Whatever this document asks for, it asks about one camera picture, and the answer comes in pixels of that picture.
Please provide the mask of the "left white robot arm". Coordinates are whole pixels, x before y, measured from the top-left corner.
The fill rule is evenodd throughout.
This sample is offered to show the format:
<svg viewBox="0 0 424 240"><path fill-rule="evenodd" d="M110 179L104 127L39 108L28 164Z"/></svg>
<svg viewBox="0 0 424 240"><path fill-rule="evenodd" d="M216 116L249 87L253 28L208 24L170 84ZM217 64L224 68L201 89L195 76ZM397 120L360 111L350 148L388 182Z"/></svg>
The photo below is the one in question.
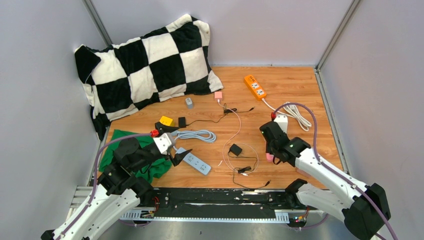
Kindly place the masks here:
<svg viewBox="0 0 424 240"><path fill-rule="evenodd" d="M153 142L141 146L140 133L116 138L106 143L96 154L99 159L104 149L118 143L113 158L101 174L94 175L91 193L76 212L60 227L46 230L42 240L97 240L109 227L132 208L149 206L153 201L152 185L136 173L151 166L159 159L170 161L173 166L181 163L190 150L171 154L176 140L177 127L155 123L155 129L147 133Z"/></svg>

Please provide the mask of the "black tp-link power adapter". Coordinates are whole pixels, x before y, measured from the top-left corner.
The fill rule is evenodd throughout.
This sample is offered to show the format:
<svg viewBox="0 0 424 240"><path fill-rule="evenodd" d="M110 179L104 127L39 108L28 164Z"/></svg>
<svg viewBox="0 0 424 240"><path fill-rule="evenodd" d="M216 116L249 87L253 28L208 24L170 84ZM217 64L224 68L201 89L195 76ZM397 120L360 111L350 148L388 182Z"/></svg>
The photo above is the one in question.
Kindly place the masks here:
<svg viewBox="0 0 424 240"><path fill-rule="evenodd" d="M242 149L241 145L250 148L253 151L254 155L252 155L252 156L244 156L244 155L242 155L244 152L243 152L243 149ZM244 189L251 189L251 190L256 189L257 190L257 189L263 189L263 188L267 187L271 183L271 181L268 180L262 186L259 186L259 187L247 187L245 185L242 185L242 184L236 182L236 180L235 180L236 174L247 177L249 174L255 172L258 169L258 166L259 166L259 154L257 153L257 151L253 147L251 147L251 146L249 146L249 145L247 145L245 143L233 143L229 147L229 150L228 150L228 153L227 153L227 157L228 157L228 159L252 159L252 160L254 160L254 163L253 163L252 166L233 167L232 168L233 169L232 182L235 185L237 185L237 186L239 186L241 188L244 188Z"/></svg>

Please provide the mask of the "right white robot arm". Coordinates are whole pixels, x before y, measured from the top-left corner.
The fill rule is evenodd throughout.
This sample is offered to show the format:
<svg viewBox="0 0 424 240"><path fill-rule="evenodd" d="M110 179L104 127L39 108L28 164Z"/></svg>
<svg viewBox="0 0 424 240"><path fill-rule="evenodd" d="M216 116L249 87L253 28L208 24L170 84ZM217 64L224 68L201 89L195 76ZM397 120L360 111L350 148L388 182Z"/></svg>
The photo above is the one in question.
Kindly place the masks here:
<svg viewBox="0 0 424 240"><path fill-rule="evenodd" d="M326 186L321 190L306 180L297 179L287 188L286 204L292 209L301 205L323 211L344 223L359 240L370 240L391 218L386 191L377 183L366 184L344 173L316 153L299 137L289 138L275 121L259 130L266 150L277 163L289 163Z"/></svg>

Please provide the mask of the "yellow cube socket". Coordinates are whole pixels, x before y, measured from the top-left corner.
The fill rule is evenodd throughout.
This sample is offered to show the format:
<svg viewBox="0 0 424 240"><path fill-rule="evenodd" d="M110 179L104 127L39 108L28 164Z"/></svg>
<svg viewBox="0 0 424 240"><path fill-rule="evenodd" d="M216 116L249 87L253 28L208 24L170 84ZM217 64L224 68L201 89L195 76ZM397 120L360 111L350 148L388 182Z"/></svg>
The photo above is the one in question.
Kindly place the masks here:
<svg viewBox="0 0 424 240"><path fill-rule="evenodd" d="M162 116L159 120L159 122L165 126L169 126L169 127L174 127L175 126L175 121L167 116Z"/></svg>

